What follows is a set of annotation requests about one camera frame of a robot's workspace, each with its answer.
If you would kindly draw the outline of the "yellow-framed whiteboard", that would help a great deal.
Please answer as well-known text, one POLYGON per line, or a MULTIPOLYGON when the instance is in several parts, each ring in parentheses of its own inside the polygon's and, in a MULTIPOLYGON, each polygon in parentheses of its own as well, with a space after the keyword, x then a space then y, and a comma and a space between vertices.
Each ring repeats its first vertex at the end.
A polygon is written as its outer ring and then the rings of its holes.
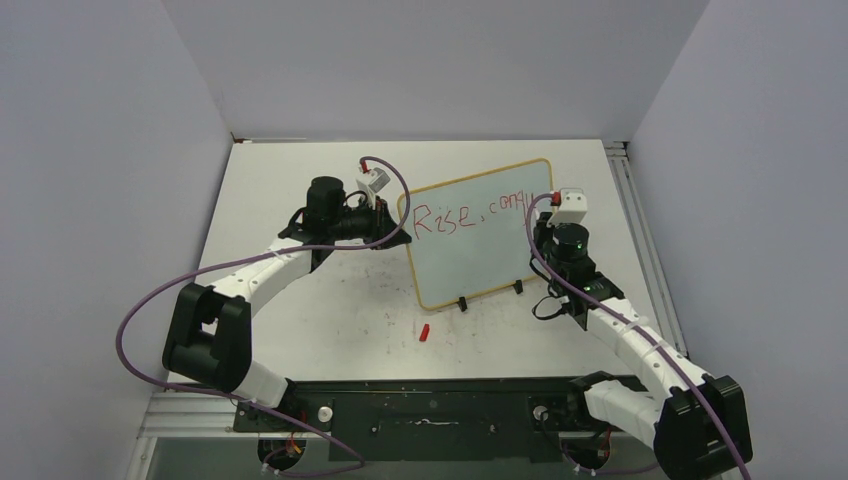
POLYGON ((539 158, 400 195, 420 307, 436 310, 460 296, 532 280, 526 215, 531 201, 552 188, 551 165, 539 158))

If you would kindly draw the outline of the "red marker cap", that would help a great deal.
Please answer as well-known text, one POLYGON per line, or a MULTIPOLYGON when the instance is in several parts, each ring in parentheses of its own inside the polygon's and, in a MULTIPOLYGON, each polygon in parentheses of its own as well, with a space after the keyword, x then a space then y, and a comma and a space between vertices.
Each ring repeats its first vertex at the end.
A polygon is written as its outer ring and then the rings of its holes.
POLYGON ((425 324, 422 327, 420 335, 419 335, 419 341, 420 342, 426 342, 427 341, 429 334, 430 334, 430 330, 431 330, 431 326, 429 324, 425 324))

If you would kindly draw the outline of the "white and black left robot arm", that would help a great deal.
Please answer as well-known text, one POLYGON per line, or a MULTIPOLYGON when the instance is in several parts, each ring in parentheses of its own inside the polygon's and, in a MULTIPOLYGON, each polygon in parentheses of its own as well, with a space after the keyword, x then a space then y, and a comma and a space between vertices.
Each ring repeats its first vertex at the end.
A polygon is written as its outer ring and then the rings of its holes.
POLYGON ((380 193, 388 174, 376 169, 356 180, 354 196, 331 176, 314 178, 306 203, 268 248, 268 256, 209 284, 191 283, 178 296, 166 336, 163 365, 206 387, 251 400, 271 429, 290 428, 298 403, 285 393, 289 381, 254 360, 252 318, 272 298, 314 272, 338 242, 361 240, 372 250, 410 243, 380 193))

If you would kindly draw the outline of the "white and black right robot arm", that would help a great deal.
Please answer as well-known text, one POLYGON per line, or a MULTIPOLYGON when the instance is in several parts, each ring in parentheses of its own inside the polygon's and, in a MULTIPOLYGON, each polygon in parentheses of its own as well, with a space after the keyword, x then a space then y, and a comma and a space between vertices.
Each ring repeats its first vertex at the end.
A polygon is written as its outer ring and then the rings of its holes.
POLYGON ((584 376, 565 402, 569 421, 579 428, 600 421, 639 439, 670 479, 710 479, 733 469, 748 478, 753 448, 741 386, 693 364, 635 311, 589 257, 585 227, 532 213, 526 233, 530 266, 559 301, 558 315, 599 340, 645 389, 636 392, 605 372, 584 376))

